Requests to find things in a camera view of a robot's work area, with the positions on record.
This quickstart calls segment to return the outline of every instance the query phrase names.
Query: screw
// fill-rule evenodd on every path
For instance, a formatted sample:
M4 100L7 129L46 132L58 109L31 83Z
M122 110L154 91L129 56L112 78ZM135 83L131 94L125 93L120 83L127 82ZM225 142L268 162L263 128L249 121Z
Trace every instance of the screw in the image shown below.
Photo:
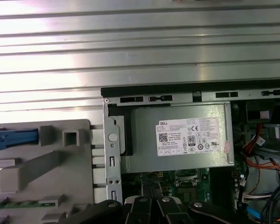
M163 201L163 202L170 202L170 198L164 197L164 198L162 199L162 201Z
M201 207L202 207L202 204L201 204L200 202L195 202L195 203L194 203L194 206L195 206L196 208L201 208Z
M140 201L140 202L146 202L147 199L143 197L143 198L140 198L139 201Z
M114 207L116 207L116 205L117 205L116 203L111 203L111 204L108 204L108 207L109 208L114 208Z

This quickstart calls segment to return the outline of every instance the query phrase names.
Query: blue cable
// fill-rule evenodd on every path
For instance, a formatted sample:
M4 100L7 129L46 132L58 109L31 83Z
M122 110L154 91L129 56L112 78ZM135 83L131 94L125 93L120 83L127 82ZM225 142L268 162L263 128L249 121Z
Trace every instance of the blue cable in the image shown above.
M254 216L254 217L256 217L256 218L261 219L260 213L257 212L256 210L254 210L253 208L249 207L249 206L247 206L247 212L248 212L250 215L252 215L252 216Z

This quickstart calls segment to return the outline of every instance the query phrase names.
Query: sticker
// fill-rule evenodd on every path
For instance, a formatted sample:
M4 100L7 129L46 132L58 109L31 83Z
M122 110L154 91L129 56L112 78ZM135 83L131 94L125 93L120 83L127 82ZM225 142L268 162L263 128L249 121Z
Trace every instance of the sticker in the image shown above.
M266 142L266 140L264 140L263 138L261 138L260 136L258 136L257 140L256 140L256 144L259 146L262 146L264 143Z
M230 141L226 141L226 142L225 142L225 146L224 146L224 152L225 152L225 153L229 153L229 151L230 151L230 146L231 146Z
M155 129L158 156L219 152L222 148L218 118L162 120Z

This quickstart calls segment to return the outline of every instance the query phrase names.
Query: motherboard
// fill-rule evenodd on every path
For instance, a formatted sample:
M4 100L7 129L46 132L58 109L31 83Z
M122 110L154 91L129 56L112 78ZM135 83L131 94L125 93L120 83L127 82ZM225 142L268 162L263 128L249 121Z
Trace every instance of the motherboard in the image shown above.
M141 195L143 180L157 180L164 196L178 197L182 203L211 201L209 169L185 169L122 175L123 197Z

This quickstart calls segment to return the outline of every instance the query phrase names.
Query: metal panel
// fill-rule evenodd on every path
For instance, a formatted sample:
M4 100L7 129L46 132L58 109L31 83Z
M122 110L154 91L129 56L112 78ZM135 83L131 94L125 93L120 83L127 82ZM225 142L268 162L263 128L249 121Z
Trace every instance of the metal panel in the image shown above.
M158 156L155 126L159 121L212 117L219 119L222 148L220 152ZM132 113L132 123L134 155L121 158L122 173L234 165L233 148L229 153L222 153L225 142L232 142L231 110L228 103L137 109Z
M0 0L0 123L101 126L102 86L264 78L280 78L280 0Z

